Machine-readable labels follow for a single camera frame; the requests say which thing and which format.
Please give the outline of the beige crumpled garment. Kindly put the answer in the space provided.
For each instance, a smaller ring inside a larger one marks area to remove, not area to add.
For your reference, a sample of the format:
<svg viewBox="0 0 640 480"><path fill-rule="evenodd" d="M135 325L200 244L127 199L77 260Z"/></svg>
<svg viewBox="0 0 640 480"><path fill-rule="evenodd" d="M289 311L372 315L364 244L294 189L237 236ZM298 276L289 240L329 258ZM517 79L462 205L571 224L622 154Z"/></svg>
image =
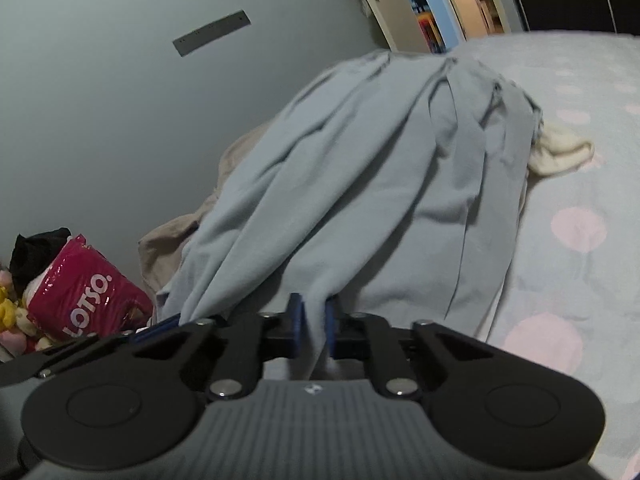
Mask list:
<svg viewBox="0 0 640 480"><path fill-rule="evenodd" d="M178 271L183 247L218 202L230 174L254 148L271 123L272 120L268 120L243 134L224 151L218 165L216 186L196 211L173 218L140 238L138 255L142 284L152 298Z"/></svg>

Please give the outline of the cream white cloth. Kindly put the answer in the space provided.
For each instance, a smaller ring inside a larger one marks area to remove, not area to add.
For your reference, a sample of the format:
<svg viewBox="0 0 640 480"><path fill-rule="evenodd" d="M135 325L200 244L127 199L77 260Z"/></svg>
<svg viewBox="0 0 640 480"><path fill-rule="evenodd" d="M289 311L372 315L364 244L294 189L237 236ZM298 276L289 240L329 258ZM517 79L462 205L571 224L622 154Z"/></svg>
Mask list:
<svg viewBox="0 0 640 480"><path fill-rule="evenodd" d="M529 153L527 167L537 177L575 170L594 155L594 144L569 128L544 122Z"/></svg>

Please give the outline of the dotted grey bed cover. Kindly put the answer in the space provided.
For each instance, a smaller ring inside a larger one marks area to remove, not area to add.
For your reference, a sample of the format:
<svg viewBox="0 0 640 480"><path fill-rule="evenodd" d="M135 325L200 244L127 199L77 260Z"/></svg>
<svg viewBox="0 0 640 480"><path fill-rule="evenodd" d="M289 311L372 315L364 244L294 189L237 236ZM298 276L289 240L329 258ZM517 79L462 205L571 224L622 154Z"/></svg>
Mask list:
<svg viewBox="0 0 640 480"><path fill-rule="evenodd" d="M593 465L639 474L639 41L530 32L462 44L526 90L544 119L594 145L579 168L529 183L506 288L486 339L600 396Z"/></svg>

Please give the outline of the grey wall plate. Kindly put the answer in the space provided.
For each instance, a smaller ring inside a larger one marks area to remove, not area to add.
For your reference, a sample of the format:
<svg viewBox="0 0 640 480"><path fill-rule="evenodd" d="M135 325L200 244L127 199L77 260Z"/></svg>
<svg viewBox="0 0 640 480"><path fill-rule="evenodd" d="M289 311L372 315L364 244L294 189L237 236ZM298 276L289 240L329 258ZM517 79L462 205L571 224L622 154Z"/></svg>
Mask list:
<svg viewBox="0 0 640 480"><path fill-rule="evenodd" d="M250 26L250 18L241 10L210 22L175 39L172 44L182 58L224 36Z"/></svg>

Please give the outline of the plush toys pile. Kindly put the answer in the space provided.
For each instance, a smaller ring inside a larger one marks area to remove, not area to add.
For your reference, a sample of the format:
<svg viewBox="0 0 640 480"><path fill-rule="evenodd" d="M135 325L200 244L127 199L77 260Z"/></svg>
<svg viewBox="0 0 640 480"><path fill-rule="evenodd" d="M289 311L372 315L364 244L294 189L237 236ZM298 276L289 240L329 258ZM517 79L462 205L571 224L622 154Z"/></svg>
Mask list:
<svg viewBox="0 0 640 480"><path fill-rule="evenodd" d="M58 344L56 339L40 330L40 327L29 317L27 309L50 269L51 267L47 266L46 270L27 285L24 294L18 296L11 273L5 266L1 267L2 363Z"/></svg>

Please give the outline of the light grey-blue garment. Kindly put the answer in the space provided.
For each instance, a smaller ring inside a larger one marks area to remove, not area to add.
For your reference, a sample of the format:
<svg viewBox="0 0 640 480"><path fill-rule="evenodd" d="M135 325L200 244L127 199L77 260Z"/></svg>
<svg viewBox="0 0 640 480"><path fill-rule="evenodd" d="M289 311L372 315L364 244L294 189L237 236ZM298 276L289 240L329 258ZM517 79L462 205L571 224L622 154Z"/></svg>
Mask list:
<svg viewBox="0 0 640 480"><path fill-rule="evenodd" d="M324 304L483 333L511 264L539 106L472 58L374 52L320 74L224 182L157 293L158 318L281 311L308 338L273 379L352 379Z"/></svg>

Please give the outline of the pink Lotso plastic bag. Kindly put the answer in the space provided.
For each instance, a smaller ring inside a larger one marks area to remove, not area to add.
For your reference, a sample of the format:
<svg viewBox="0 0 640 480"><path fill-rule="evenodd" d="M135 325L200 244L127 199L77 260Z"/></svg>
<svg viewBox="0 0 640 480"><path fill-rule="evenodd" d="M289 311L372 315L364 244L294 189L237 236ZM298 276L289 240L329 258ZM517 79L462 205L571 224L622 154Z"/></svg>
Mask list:
<svg viewBox="0 0 640 480"><path fill-rule="evenodd" d="M150 297L81 235L65 244L27 300L28 317L58 341L134 330L153 310Z"/></svg>

